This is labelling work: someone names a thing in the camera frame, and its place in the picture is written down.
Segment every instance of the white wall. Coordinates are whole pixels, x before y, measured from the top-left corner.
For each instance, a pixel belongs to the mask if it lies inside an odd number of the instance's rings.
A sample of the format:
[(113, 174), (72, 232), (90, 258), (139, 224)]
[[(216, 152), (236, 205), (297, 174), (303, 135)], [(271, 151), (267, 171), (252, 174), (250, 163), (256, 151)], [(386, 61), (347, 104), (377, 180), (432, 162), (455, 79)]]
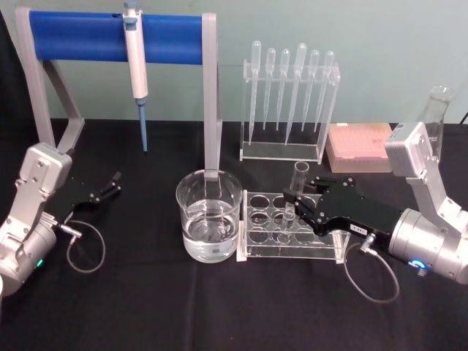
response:
[[(293, 53), (333, 50), (341, 67), (334, 121), (405, 121), (422, 111), (427, 91), (446, 83), (457, 91), (448, 122), (468, 111), (466, 0), (140, 0), (147, 13), (199, 15), (219, 21), (224, 120), (241, 112), (241, 64), (252, 41)], [(13, 9), (121, 12), (123, 1), (0, 0), (14, 41)], [(136, 118), (126, 64), (62, 61), (62, 71), (85, 118)], [(149, 65), (148, 118), (200, 120), (199, 67)], [(63, 113), (50, 95), (54, 117)]]

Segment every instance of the pipette rack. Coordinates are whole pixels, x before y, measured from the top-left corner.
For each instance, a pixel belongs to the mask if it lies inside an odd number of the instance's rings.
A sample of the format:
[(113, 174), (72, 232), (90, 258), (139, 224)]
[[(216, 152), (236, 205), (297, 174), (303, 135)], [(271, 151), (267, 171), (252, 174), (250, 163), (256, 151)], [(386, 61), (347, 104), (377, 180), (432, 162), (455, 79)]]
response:
[[(279, 98), (279, 85), (281, 79), (279, 55), (276, 54), (276, 64), (271, 78), (270, 102), (268, 115), (264, 127), (264, 97), (265, 86), (268, 79), (265, 70), (265, 60), (262, 60), (258, 72), (257, 98), (254, 117), (254, 131), (252, 140), (249, 140), (249, 117), (252, 93), (251, 62), (244, 60), (244, 95), (242, 102), (241, 124), (241, 150), (240, 160), (243, 159), (278, 159), (290, 161), (310, 161), (321, 164), (325, 142), (328, 135), (328, 126), (333, 114), (336, 94), (340, 82), (339, 65), (334, 60), (333, 65), (327, 69), (323, 65), (317, 67), (314, 75), (309, 73), (309, 65), (303, 67), (298, 87), (297, 103), (290, 136), (285, 142), (287, 118), (290, 112), (291, 95), (293, 90), (295, 72), (294, 64), (289, 65), (282, 108), (279, 117), (279, 128), (276, 128), (276, 107)], [(304, 102), (306, 101), (307, 84), (312, 82), (312, 98), (306, 114), (306, 123), (302, 130)], [(323, 104), (318, 106), (319, 95), (325, 89)]]
[[(304, 194), (313, 201), (320, 195)], [(239, 231), (237, 261), (250, 257), (289, 257), (318, 260), (335, 260), (343, 263), (350, 234), (335, 230), (324, 237), (296, 216), (287, 232), (291, 235), (288, 244), (280, 244), (276, 238), (280, 233), (284, 199), (282, 194), (247, 192), (244, 190), (243, 222)]]

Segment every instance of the black table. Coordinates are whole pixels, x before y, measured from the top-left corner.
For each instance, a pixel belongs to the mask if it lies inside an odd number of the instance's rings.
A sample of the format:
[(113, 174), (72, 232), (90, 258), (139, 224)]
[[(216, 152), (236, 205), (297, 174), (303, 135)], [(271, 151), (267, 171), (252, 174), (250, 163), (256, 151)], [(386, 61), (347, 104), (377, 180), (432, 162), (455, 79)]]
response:
[[(57, 130), (64, 124), (56, 121)], [(278, 192), (292, 162), (238, 161), (239, 123), (224, 123), (221, 169), (249, 191)], [(391, 305), (360, 296), (342, 266), (329, 261), (249, 259), (195, 262), (182, 244), (177, 183), (203, 164), (202, 125), (149, 122), (143, 156), (136, 121), (87, 121), (72, 174), (102, 185), (123, 174), (124, 190), (93, 223), (107, 258), (92, 275), (65, 261), (68, 236), (13, 296), (3, 301), (0, 350), (467, 350), (468, 290), (388, 259), (401, 284)], [(33, 126), (0, 124), (0, 218)], [(441, 173), (448, 194), (468, 208), (468, 128), (448, 125)], [(329, 174), (312, 164), (310, 175)], [(391, 174), (355, 175), (364, 195), (416, 208), (410, 187)], [(391, 293), (377, 263), (350, 259), (356, 279)]]

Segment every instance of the pink tip box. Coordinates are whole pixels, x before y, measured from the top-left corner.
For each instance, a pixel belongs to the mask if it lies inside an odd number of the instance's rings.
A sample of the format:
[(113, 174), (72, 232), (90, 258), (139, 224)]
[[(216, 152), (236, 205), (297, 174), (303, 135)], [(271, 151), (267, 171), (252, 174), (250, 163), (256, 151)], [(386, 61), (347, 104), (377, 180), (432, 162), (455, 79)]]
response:
[(388, 123), (337, 123), (328, 130), (326, 150), (333, 173), (389, 173), (385, 141)]

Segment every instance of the micropipette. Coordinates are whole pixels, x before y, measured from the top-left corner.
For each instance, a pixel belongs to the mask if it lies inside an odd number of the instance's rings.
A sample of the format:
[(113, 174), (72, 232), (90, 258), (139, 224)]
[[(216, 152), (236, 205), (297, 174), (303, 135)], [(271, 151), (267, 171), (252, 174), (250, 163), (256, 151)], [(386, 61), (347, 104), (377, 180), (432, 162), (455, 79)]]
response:
[(273, 79), (273, 70), (275, 68), (276, 51), (269, 48), (266, 54), (266, 81), (265, 81), (265, 99), (263, 100), (263, 129), (265, 129), (266, 118), (268, 116), (268, 105), (270, 104), (271, 80)]
[(309, 112), (310, 98), (312, 96), (312, 87), (314, 86), (315, 74), (317, 73), (319, 59), (320, 59), (319, 51), (313, 50), (310, 54), (310, 61), (309, 61), (309, 68), (308, 68), (309, 82), (307, 82), (306, 95), (304, 98), (304, 109), (303, 109), (302, 127), (301, 127), (302, 132), (304, 131), (304, 124), (306, 123), (307, 113)]
[(130, 79), (132, 81), (133, 97), (135, 98), (140, 114), (143, 152), (146, 154), (148, 151), (148, 142), (146, 140), (145, 103), (146, 97), (148, 96), (148, 84), (146, 80), (145, 48), (143, 46), (143, 26), (141, 20), (143, 12), (141, 10), (136, 10), (136, 1), (126, 1), (124, 6), (126, 9), (123, 14), (125, 43), (127, 44)]
[(252, 62), (250, 63), (252, 70), (252, 95), (250, 97), (249, 145), (252, 142), (252, 135), (254, 134), (255, 105), (257, 104), (257, 83), (261, 53), (262, 44), (258, 40), (255, 40), (252, 43)]
[(287, 140), (291, 134), (291, 128), (293, 127), (295, 103), (298, 99), (298, 90), (299, 82), (301, 81), (302, 70), (304, 68), (304, 62), (306, 60), (307, 45), (303, 42), (298, 45), (298, 49), (295, 52), (295, 62), (294, 62), (294, 83), (292, 86), (292, 95), (291, 95), (291, 106), (290, 114), (287, 117), (287, 127), (286, 127), (286, 139), (284, 139), (284, 144), (287, 145)]
[(276, 130), (279, 127), (279, 115), (281, 115), (281, 107), (283, 106), (284, 85), (286, 83), (287, 70), (290, 65), (290, 51), (284, 49), (281, 52), (281, 61), (279, 63), (279, 92), (278, 103), (276, 104)]
[(325, 62), (323, 63), (323, 68), (322, 68), (322, 87), (320, 88), (319, 101), (317, 103), (317, 113), (315, 115), (314, 132), (317, 131), (319, 117), (322, 112), (323, 100), (325, 98), (325, 91), (327, 89), (328, 77), (330, 76), (331, 67), (333, 66), (334, 59), (335, 59), (335, 54), (333, 53), (333, 51), (327, 51)]

